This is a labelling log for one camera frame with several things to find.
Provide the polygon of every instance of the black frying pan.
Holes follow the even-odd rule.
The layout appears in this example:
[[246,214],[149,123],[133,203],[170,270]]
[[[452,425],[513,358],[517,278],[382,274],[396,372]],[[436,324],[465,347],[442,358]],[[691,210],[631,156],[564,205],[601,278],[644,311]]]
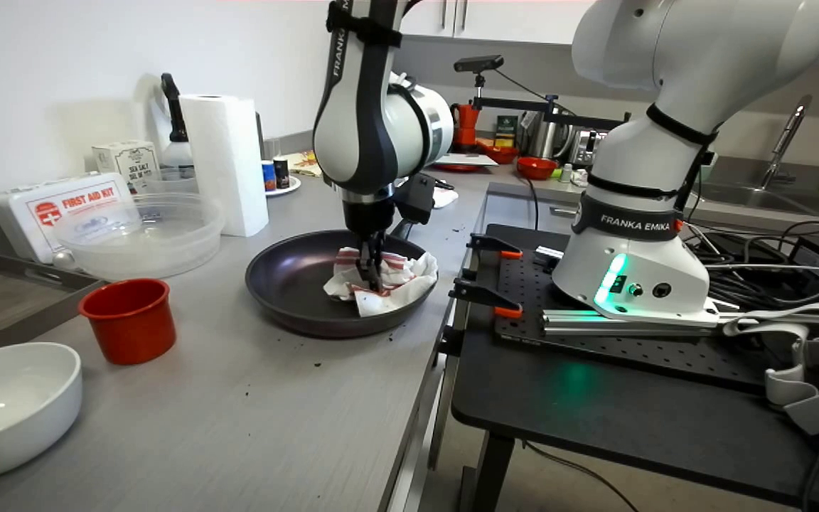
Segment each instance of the black frying pan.
[[[314,340],[362,340],[403,324],[430,293],[401,311],[371,320],[362,320],[352,303],[324,296],[322,287],[332,276],[332,256],[344,244],[355,247],[349,232],[318,232],[277,243],[247,264],[246,286],[273,324]],[[419,244],[392,236],[383,251],[406,260],[425,256]]]

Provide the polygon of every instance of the black table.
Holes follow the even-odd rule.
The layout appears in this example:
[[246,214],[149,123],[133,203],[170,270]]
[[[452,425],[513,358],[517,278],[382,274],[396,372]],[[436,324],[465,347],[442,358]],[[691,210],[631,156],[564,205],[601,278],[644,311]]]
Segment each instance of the black table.
[[[501,224],[490,224],[486,236],[517,247],[540,243],[533,232]],[[477,283],[494,278],[497,260],[483,254]],[[817,455],[817,445],[769,411],[759,394],[497,341],[490,308],[476,308],[470,320],[452,412],[486,429],[477,472],[466,472],[462,489],[462,509],[476,512],[494,509],[514,438],[783,503],[800,503]]]

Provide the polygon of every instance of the paper towel roll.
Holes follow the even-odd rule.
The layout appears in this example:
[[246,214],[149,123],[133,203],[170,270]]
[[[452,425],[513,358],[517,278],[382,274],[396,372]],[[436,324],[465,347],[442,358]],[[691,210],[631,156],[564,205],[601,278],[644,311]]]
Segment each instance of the paper towel roll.
[[199,192],[224,207],[224,233],[258,233],[267,224],[267,200],[254,101],[183,94],[183,116]]

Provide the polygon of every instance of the cabinet door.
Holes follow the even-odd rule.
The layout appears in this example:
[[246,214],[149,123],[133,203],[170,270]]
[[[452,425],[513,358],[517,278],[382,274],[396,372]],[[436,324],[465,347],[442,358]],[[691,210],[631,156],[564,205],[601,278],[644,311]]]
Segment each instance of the cabinet door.
[[568,45],[588,7],[592,0],[462,0],[455,35]]
[[420,0],[401,21],[403,35],[452,37],[462,0]]

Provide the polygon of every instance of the gray countertop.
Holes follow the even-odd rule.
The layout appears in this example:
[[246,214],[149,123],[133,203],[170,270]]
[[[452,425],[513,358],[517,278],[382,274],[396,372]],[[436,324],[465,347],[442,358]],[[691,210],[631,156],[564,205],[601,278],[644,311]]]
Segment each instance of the gray countertop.
[[258,315],[247,263],[294,233],[341,227],[339,192],[304,180],[271,200],[258,236],[223,240],[206,269],[167,278],[179,340],[163,358],[105,364],[85,320],[41,335],[81,350],[85,402],[56,446],[0,476],[0,512],[378,509],[490,185],[449,182],[462,200],[410,236],[439,256],[439,287],[392,333],[317,341]]

